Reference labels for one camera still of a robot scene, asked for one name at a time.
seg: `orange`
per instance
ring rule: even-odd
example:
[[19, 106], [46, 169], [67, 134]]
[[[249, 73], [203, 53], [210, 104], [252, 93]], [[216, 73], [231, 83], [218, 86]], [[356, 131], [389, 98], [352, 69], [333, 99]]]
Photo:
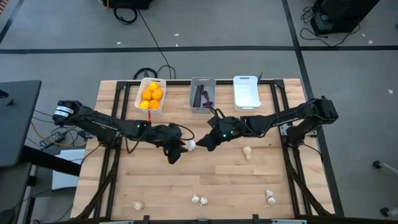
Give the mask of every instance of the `orange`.
[[156, 89], [152, 92], [152, 99], [154, 99], [154, 100], [160, 100], [160, 99], [162, 99], [162, 96], [163, 96], [162, 89]]
[[152, 96], [152, 91], [150, 91], [149, 89], [145, 89], [142, 91], [142, 99], [143, 100], [149, 101], [151, 96]]
[[148, 109], [148, 108], [149, 108], [149, 102], [148, 102], [148, 101], [142, 101], [142, 102], [139, 104], [138, 107], [143, 108], [143, 109]]
[[151, 101], [149, 102], [149, 109], [157, 110], [157, 109], [159, 109], [159, 107], [160, 107], [159, 101], [157, 101], [157, 100], [151, 100]]
[[158, 88], [159, 88], [159, 84], [156, 83], [156, 82], [152, 82], [152, 83], [150, 83], [149, 86], [148, 86], [148, 89], [150, 89], [151, 91], [154, 91], [154, 90], [156, 90], [156, 89], [158, 89]]

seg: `plastic container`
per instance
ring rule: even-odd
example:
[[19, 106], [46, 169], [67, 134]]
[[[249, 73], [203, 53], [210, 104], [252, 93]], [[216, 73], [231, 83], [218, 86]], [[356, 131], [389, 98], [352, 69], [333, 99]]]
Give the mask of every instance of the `plastic container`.
[[209, 95], [209, 101], [212, 101], [212, 107], [215, 107], [216, 98], [216, 80], [214, 78], [202, 78], [202, 77], [194, 77], [191, 79], [191, 87], [190, 87], [190, 99], [189, 99], [189, 106], [191, 108], [192, 113], [210, 113], [208, 108], [202, 108], [202, 104], [206, 103], [207, 100], [205, 96], [201, 96], [200, 100], [200, 108], [194, 108], [193, 102], [195, 101], [195, 95], [197, 93], [198, 86], [203, 85], [203, 91], [207, 91]]
[[[151, 82], [157, 82], [159, 84], [159, 88], [163, 90], [163, 96], [162, 99], [159, 101], [160, 102], [160, 107], [157, 110], [152, 110], [152, 109], [142, 109], [139, 107], [139, 104], [142, 102], [142, 91], [148, 88], [149, 84]], [[161, 79], [161, 78], [143, 78], [141, 80], [141, 84], [139, 85], [136, 101], [134, 102], [134, 106], [141, 111], [142, 113], [148, 113], [150, 111], [150, 114], [154, 115], [159, 115], [162, 113], [163, 110], [163, 105], [164, 105], [164, 100], [166, 99], [166, 80]]]
[[235, 76], [233, 79], [234, 88], [234, 109], [238, 112], [256, 111], [261, 102], [259, 90], [257, 89], [257, 77]]

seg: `wooden table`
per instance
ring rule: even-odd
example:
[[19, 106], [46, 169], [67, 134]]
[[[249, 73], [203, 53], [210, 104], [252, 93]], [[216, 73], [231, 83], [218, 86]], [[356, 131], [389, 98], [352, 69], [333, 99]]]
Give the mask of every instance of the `wooden table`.
[[[285, 89], [289, 106], [292, 108], [305, 101], [299, 79], [285, 79]], [[116, 81], [102, 81], [98, 92], [95, 110], [111, 114]], [[134, 107], [138, 87], [130, 89], [126, 119], [147, 119], [147, 115]], [[152, 116], [152, 122], [168, 124], [174, 122], [189, 127], [199, 140], [210, 131], [207, 121], [210, 114], [193, 114], [189, 108], [189, 86], [167, 87], [167, 97], [163, 113]], [[232, 85], [216, 86], [216, 107], [226, 116], [268, 115], [274, 113], [274, 105], [269, 85], [259, 85], [261, 107], [252, 113], [238, 113], [233, 106]], [[280, 105], [282, 98], [278, 94]], [[120, 117], [123, 93], [119, 100]], [[183, 137], [189, 133], [183, 130]], [[317, 148], [316, 140], [307, 137], [306, 144]], [[86, 154], [98, 142], [91, 140]], [[244, 146], [252, 148], [252, 159], [245, 160]], [[329, 211], [333, 205], [326, 182], [320, 155], [305, 147], [300, 147], [301, 160], [308, 188], [318, 201]], [[80, 172], [71, 217], [78, 215], [88, 204], [98, 188], [104, 149], [98, 149], [85, 160]], [[265, 191], [274, 192], [275, 205], [269, 205]], [[304, 214], [303, 201], [298, 187], [300, 211]], [[101, 215], [105, 214], [107, 192], [103, 197]], [[191, 203], [193, 194], [208, 198], [206, 206]], [[131, 201], [145, 203], [143, 211], [132, 207]], [[197, 147], [185, 153], [174, 165], [167, 162], [161, 149], [142, 142], [132, 153], [127, 154], [123, 146], [118, 169], [118, 179], [114, 195], [112, 220], [142, 220], [150, 215], [151, 220], [191, 220], [208, 219], [247, 219], [253, 214], [260, 218], [293, 218], [287, 174], [277, 128], [270, 129], [265, 138], [239, 138], [225, 142], [215, 151], [208, 152]]]

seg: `garlic clove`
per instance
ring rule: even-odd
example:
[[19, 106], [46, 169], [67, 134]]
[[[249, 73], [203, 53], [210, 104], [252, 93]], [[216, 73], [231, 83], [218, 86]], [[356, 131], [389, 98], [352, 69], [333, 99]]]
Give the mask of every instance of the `garlic clove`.
[[268, 204], [273, 205], [273, 204], [276, 203], [276, 200], [275, 200], [273, 197], [270, 197], [270, 198], [267, 200], [267, 202], [268, 202]]
[[195, 141], [193, 141], [193, 140], [189, 140], [189, 141], [185, 142], [185, 144], [187, 145], [188, 151], [190, 151], [190, 152], [193, 151], [197, 146], [195, 144]]
[[131, 203], [132, 203], [132, 207], [135, 208], [137, 211], [142, 211], [142, 209], [144, 209], [144, 203], [142, 203], [140, 201], [134, 201]]
[[200, 206], [203, 206], [203, 205], [206, 205], [206, 204], [207, 204], [207, 198], [202, 197], [202, 198], [200, 199]]
[[251, 148], [249, 146], [245, 146], [242, 149], [244, 156], [247, 160], [251, 160]]
[[266, 190], [266, 196], [267, 196], [267, 198], [272, 197], [272, 196], [274, 196], [274, 193], [267, 189]]
[[192, 203], [198, 203], [199, 202], [199, 197], [197, 195], [193, 195], [192, 199], [191, 199]]

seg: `gray floor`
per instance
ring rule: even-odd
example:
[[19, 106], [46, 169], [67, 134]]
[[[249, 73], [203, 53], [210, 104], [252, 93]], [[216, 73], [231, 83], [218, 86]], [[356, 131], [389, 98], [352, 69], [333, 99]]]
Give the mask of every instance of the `gray floor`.
[[[313, 2], [288, 0], [301, 46], [322, 46], [299, 36], [300, 29], [306, 27], [300, 20], [302, 9]], [[9, 0], [0, 15], [0, 30], [16, 4], [17, 0]], [[361, 23], [362, 29], [342, 46], [398, 45], [398, 30], [394, 27], [397, 11], [397, 1], [381, 0]], [[142, 14], [161, 47], [293, 46], [281, 0], [155, 0]], [[333, 44], [342, 37], [331, 35], [329, 41]], [[0, 50], [112, 47], [155, 45], [140, 18], [133, 25], [121, 25], [97, 0], [25, 0], [0, 43]], [[398, 206], [398, 177], [375, 171], [371, 163], [378, 159], [398, 167], [398, 52], [302, 54], [314, 95], [333, 100], [340, 116], [335, 124], [325, 126], [325, 135], [345, 215], [384, 218], [379, 213], [381, 207]], [[232, 78], [260, 72], [264, 72], [263, 78], [302, 77], [294, 51], [190, 51], [166, 52], [165, 56], [176, 68], [177, 78]], [[158, 68], [163, 64], [158, 52], [0, 54], [0, 81], [42, 80], [37, 109], [51, 113], [61, 99], [94, 106], [100, 80], [129, 79], [142, 67]], [[54, 128], [49, 123], [36, 123], [43, 134]], [[34, 133], [29, 137], [39, 140]], [[54, 221], [72, 202], [73, 191], [40, 198], [33, 218]]]

